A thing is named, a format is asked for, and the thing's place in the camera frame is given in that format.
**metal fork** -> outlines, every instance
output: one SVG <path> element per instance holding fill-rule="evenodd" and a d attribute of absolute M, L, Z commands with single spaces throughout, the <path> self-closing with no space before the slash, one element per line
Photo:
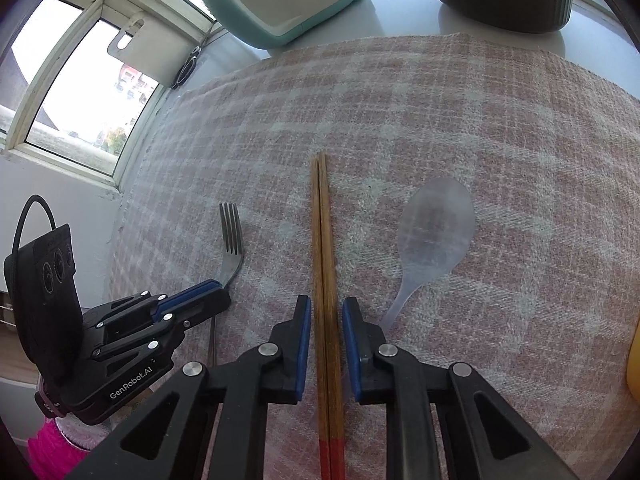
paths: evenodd
<path fill-rule="evenodd" d="M 220 222 L 222 223 L 223 248 L 222 270 L 220 271 L 220 284 L 227 288 L 238 274 L 244 261 L 244 244 L 242 243 L 242 228 L 236 204 L 220 202 Z M 207 353 L 207 366 L 216 364 L 216 317 L 211 318 L 209 332 L 209 352 Z"/>

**blue gripper pad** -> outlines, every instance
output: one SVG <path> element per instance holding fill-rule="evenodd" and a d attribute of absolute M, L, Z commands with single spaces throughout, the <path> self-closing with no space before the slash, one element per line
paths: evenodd
<path fill-rule="evenodd" d="M 356 335 L 353 331 L 353 321 L 347 308 L 347 300 L 342 302 L 342 330 L 344 332 L 344 345 L 347 355 L 347 366 L 349 367 L 349 378 L 351 381 L 351 391 L 356 402 L 360 402 L 362 396 L 362 384 L 360 382 L 360 354 L 356 343 Z"/>
<path fill-rule="evenodd" d="M 182 292 L 178 292 L 170 298 L 158 301 L 158 308 L 156 309 L 156 313 L 153 316 L 154 322 L 160 320 L 162 318 L 162 314 L 170 308 L 173 308 L 180 303 L 192 300 L 196 296 L 205 294 L 206 292 L 217 290 L 218 288 L 222 288 L 222 285 L 220 285 L 219 282 L 217 282 L 216 280 L 206 280 L 192 286 L 191 288 L 187 288 Z"/>
<path fill-rule="evenodd" d="M 300 345 L 298 346 L 298 366 L 296 367 L 296 398 L 302 400 L 306 381 L 306 359 L 309 355 L 309 339 L 311 338 L 311 300 L 306 298 L 305 317 L 302 322 Z"/>

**white wall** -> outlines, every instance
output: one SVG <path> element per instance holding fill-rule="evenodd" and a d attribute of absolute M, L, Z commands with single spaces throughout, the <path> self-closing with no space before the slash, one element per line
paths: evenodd
<path fill-rule="evenodd" d="M 104 279 L 110 264 L 111 236 L 120 206 L 115 189 L 62 173 L 22 154 L 0 154 L 0 263 L 11 253 L 15 227 L 24 203 L 32 194 L 49 204 L 56 225 L 68 223 L 76 260 L 76 289 L 80 305 L 92 307 L 105 301 Z M 31 206 L 21 245 L 49 231 L 47 216 L 39 204 Z M 7 290 L 4 272 L 0 289 Z"/>
<path fill-rule="evenodd" d="M 14 442 L 26 446 L 44 424 L 44 415 L 33 399 L 35 384 L 0 378 L 0 416 Z"/>

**plastic spoon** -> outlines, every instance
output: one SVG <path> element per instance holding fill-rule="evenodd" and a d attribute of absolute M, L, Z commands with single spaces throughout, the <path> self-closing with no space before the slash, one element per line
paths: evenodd
<path fill-rule="evenodd" d="M 471 195 L 454 178 L 434 178 L 409 199 L 398 226 L 402 283 L 395 301 L 380 320 L 385 333 L 416 290 L 460 263 L 475 230 Z"/>

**chopsticks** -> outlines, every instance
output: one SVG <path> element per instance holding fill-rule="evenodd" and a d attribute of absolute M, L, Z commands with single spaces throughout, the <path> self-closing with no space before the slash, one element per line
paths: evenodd
<path fill-rule="evenodd" d="M 338 291 L 331 231 L 329 181 L 324 152 L 311 161 L 311 246 L 321 478 L 344 480 L 344 415 L 340 378 Z"/>

